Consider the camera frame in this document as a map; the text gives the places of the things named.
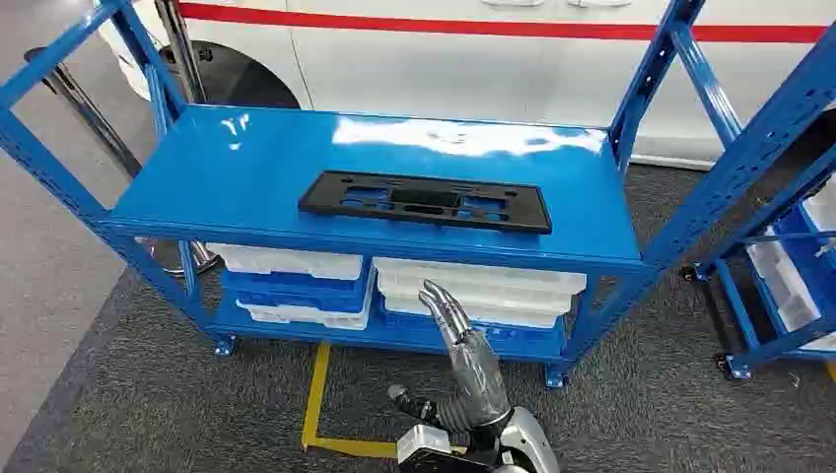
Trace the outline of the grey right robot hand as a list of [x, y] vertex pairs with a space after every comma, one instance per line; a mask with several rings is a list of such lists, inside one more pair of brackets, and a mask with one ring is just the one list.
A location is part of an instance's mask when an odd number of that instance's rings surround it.
[[425, 279], [419, 301], [427, 308], [449, 352], [458, 389], [441, 401], [412, 396], [394, 384], [389, 400], [401, 412], [447, 431], [466, 433], [495, 424], [511, 411], [511, 404], [496, 354], [486, 336], [475, 329], [460, 302], [445, 288]]

